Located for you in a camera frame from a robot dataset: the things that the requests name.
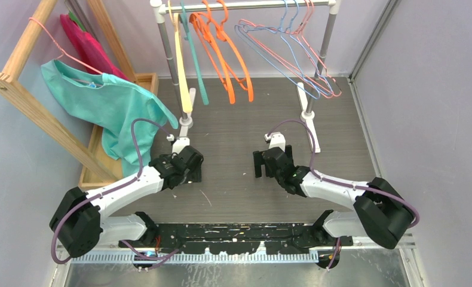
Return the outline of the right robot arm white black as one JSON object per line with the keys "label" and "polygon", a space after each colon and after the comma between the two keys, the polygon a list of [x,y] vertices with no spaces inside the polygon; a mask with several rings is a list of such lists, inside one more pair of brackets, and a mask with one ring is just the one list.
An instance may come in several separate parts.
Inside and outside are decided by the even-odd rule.
{"label": "right robot arm white black", "polygon": [[325,211],[315,222],[314,237],[321,245],[330,245],[338,237],[366,236],[382,248],[394,249],[407,229],[418,223],[416,209],[383,178],[349,181],[296,165],[290,145],[255,151],[253,162],[256,178],[273,178],[289,194],[348,208]]}

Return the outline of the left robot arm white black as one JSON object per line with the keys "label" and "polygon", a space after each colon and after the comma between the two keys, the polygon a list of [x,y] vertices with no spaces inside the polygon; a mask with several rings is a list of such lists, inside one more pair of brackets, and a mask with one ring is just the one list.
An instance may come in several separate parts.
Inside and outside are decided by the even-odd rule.
{"label": "left robot arm white black", "polygon": [[202,153],[188,145],[151,160],[141,173],[105,187],[68,190],[49,223],[53,244],[61,244],[70,258],[81,257],[98,245],[153,245],[158,226],[145,212],[116,217],[113,213],[146,196],[200,182],[203,162]]}

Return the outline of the beige plastic hanger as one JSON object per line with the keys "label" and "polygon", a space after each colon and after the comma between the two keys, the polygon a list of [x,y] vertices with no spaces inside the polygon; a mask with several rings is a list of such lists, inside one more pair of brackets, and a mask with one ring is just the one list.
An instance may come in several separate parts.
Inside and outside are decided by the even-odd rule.
{"label": "beige plastic hanger", "polygon": [[183,61],[182,40],[180,32],[180,18],[178,13],[172,12],[171,1],[167,1],[167,8],[170,19],[174,27],[174,44],[176,53],[177,74],[179,79],[180,99],[182,111],[186,114],[193,111],[192,101],[189,94],[189,88],[185,75],[185,67]]}

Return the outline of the teal plastic hanger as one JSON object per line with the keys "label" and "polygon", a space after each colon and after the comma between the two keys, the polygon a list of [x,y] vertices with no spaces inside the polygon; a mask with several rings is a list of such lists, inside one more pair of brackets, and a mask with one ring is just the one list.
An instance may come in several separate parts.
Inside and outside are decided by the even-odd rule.
{"label": "teal plastic hanger", "polygon": [[193,38],[191,36],[191,31],[189,29],[189,24],[188,24],[189,22],[188,22],[186,9],[185,9],[185,1],[184,0],[180,1],[180,6],[181,6],[181,9],[182,9],[181,14],[180,14],[180,20],[182,22],[183,30],[185,31],[185,39],[189,43],[189,48],[190,48],[191,55],[192,55],[192,60],[193,60],[193,63],[194,63],[194,68],[195,68],[195,73],[196,73],[196,78],[197,78],[197,82],[198,82],[200,95],[201,95],[203,104],[208,105],[209,104],[209,97],[208,97],[206,87],[205,87],[205,84],[204,84],[204,81],[203,81],[203,77],[202,77],[202,73],[201,73],[201,69],[200,69],[200,65],[199,65],[199,61],[198,61],[198,57],[197,57],[197,51],[196,51],[196,48],[195,48],[195,45],[194,45]]}

